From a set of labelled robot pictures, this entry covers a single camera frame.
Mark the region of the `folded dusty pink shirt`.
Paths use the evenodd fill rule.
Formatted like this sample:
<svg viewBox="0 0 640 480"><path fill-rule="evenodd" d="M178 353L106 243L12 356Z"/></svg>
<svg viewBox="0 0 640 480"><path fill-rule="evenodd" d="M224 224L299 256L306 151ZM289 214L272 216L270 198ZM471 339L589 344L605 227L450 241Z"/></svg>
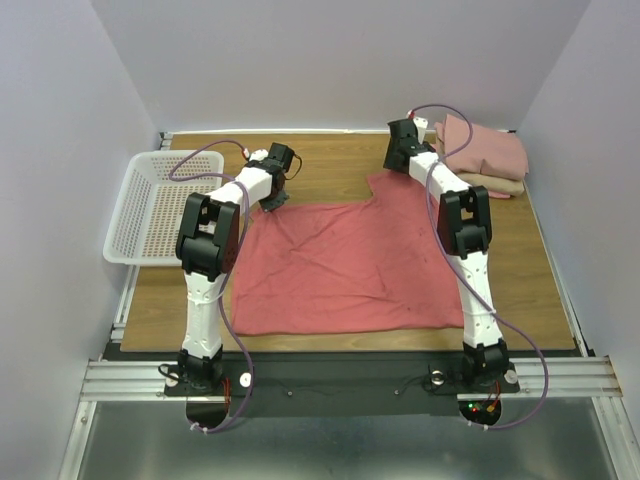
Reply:
<svg viewBox="0 0 640 480"><path fill-rule="evenodd" d="M526 151L513 133L472 125L468 145L453 154L469 136L468 125L452 115L435 124L436 148L446 156L445 163L455 173L473 173L521 181L529 172Z"/></svg>

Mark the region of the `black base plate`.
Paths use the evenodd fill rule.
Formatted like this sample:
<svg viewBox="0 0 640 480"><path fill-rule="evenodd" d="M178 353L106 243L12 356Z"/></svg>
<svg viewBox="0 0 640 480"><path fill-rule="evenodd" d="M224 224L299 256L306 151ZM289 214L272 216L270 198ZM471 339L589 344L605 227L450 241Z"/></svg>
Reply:
<svg viewBox="0 0 640 480"><path fill-rule="evenodd" d="M458 398L517 393L504 377L468 381L460 352L227 352L215 361L217 380L181 378L166 388L188 409L231 386L231 411L246 418L429 414L457 415Z"/></svg>

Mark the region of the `aluminium frame rail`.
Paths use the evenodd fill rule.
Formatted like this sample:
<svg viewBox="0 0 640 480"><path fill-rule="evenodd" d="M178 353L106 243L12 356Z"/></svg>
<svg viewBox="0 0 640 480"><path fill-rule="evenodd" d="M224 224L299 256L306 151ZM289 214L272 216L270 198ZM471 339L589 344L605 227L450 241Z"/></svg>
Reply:
<svg viewBox="0 0 640 480"><path fill-rule="evenodd" d="M611 361L598 357L556 357L547 360L547 367L547 397L589 398L615 473L620 478L633 477L635 454L626 450L634 448L637 442L628 429L622 392ZM59 477L79 477L98 403L168 400L164 394L164 378L157 371L155 361L89 362Z"/></svg>

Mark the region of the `red t-shirt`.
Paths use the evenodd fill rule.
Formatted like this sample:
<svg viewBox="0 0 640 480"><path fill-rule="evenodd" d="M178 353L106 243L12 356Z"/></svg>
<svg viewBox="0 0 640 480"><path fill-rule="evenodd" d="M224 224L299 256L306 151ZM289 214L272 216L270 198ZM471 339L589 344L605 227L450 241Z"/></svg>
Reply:
<svg viewBox="0 0 640 480"><path fill-rule="evenodd" d="M393 172L352 203L256 210L234 267L242 335L460 328L456 279L429 224L426 192Z"/></svg>

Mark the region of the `white perforated plastic basket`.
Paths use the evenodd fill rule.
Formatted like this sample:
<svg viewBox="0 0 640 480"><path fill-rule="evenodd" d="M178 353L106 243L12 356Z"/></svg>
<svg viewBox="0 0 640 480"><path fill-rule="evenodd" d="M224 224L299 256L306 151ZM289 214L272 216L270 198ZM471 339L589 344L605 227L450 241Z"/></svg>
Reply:
<svg viewBox="0 0 640 480"><path fill-rule="evenodd" d="M113 264L146 267L178 266L175 247L187 197L209 193L222 180L204 177L224 170L224 157L201 153L171 170L189 154L187 150L156 150L135 155L129 162L111 217L103 257Z"/></svg>

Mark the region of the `folded tan shirt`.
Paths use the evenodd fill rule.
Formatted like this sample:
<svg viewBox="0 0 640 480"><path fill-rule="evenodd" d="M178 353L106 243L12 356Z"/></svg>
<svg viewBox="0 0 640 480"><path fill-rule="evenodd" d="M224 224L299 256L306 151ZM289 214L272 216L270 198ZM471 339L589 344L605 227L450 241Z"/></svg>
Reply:
<svg viewBox="0 0 640 480"><path fill-rule="evenodd" d="M484 187L495 198L518 197L525 191L522 180L511 180L480 173L458 172L458 178L475 187Z"/></svg>

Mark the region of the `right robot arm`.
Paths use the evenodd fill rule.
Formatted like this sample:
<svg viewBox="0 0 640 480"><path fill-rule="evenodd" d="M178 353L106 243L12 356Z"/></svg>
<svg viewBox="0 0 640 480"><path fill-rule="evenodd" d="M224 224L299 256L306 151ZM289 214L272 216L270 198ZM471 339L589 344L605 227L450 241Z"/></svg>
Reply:
<svg viewBox="0 0 640 480"><path fill-rule="evenodd" d="M472 390L491 386L509 369L508 347L494 308L488 251L492 239L489 194L460 179L422 141L410 118L388 123L390 139L383 166L425 187L437 245L457 279L463 311L460 378Z"/></svg>

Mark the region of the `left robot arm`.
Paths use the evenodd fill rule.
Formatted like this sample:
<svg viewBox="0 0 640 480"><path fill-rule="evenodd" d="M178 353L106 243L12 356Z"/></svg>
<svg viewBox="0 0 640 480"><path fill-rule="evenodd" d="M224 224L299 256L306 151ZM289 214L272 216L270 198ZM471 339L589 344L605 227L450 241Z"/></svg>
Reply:
<svg viewBox="0 0 640 480"><path fill-rule="evenodd" d="M253 153L243 149L246 163L235 177L215 172L176 175L187 161L205 151L187 155L169 174L177 182L216 177L224 184L208 193L192 193L185 201L175 252L187 287L187 323L176 371L168 377L210 394L222 384L219 321L226 282L248 232L240 221L249 219L254 204L272 211L286 202L287 174L301 157L292 148L274 143Z"/></svg>

